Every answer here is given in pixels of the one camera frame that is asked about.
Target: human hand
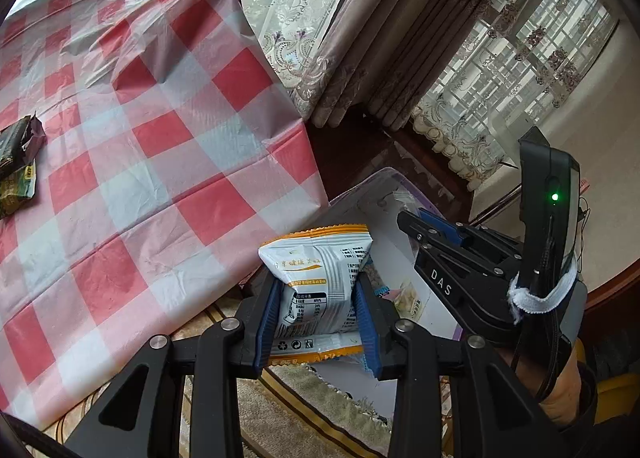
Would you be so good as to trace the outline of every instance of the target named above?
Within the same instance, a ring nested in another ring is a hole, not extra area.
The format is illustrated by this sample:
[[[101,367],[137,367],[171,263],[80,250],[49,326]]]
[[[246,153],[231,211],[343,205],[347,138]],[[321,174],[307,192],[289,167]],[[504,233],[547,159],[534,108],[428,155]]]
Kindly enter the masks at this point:
[[[503,348],[496,348],[500,356],[511,365],[513,352]],[[529,361],[525,356],[521,356],[516,368],[516,376],[535,395],[545,378],[545,370],[534,362]],[[558,375],[556,384],[542,402],[540,408],[546,415],[560,427],[571,424],[578,415],[578,405],[580,402],[580,388],[582,379],[578,371],[578,359],[574,350],[566,362],[564,369]]]

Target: brown curtain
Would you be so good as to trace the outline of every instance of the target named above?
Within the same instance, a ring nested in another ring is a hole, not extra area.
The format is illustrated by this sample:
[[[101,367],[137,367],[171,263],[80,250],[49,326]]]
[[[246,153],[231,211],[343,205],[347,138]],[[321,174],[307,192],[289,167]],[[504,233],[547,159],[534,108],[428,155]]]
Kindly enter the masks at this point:
[[[367,102],[396,131],[442,73],[491,0],[429,0]]]
[[[344,1],[302,82],[291,93],[305,119],[311,118],[318,127],[340,123],[370,74],[376,43],[385,40],[381,30],[399,18],[398,1]]]

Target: barcode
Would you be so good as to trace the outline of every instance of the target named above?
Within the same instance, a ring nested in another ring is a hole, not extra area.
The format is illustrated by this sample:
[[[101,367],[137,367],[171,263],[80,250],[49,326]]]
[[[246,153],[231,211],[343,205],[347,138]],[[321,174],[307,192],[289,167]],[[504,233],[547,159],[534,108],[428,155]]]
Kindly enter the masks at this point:
[[[288,339],[289,337],[304,337],[306,335],[313,335],[318,326],[318,321],[311,321],[304,324],[292,324],[291,326],[284,326],[281,324],[278,327],[278,333],[276,339]]]

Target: silver bolt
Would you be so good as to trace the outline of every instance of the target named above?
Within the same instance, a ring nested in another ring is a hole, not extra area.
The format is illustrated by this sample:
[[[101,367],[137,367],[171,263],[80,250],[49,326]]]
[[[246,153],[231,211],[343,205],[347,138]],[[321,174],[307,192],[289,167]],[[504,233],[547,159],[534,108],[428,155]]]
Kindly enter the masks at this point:
[[[466,340],[466,343],[472,348],[475,348],[476,350],[479,350],[480,348],[484,348],[484,339],[482,339],[480,335],[471,335]]]
[[[227,317],[220,323],[220,327],[225,330],[225,332],[230,332],[235,330],[240,326],[240,321],[235,317]]]
[[[414,323],[409,319],[400,319],[396,321],[396,330],[402,333],[410,332],[414,329]]]
[[[149,339],[149,346],[155,350],[159,350],[160,348],[164,348],[167,342],[168,340],[164,335],[154,335]]]

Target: checkered tablecloth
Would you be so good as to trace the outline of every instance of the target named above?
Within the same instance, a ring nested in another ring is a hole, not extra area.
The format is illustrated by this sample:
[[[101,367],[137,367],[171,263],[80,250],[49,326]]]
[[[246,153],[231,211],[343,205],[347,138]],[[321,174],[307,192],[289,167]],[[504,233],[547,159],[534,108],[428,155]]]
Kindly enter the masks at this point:
[[[0,409],[44,427],[326,196],[240,0],[39,0],[0,41],[0,127],[47,133],[0,221]]]

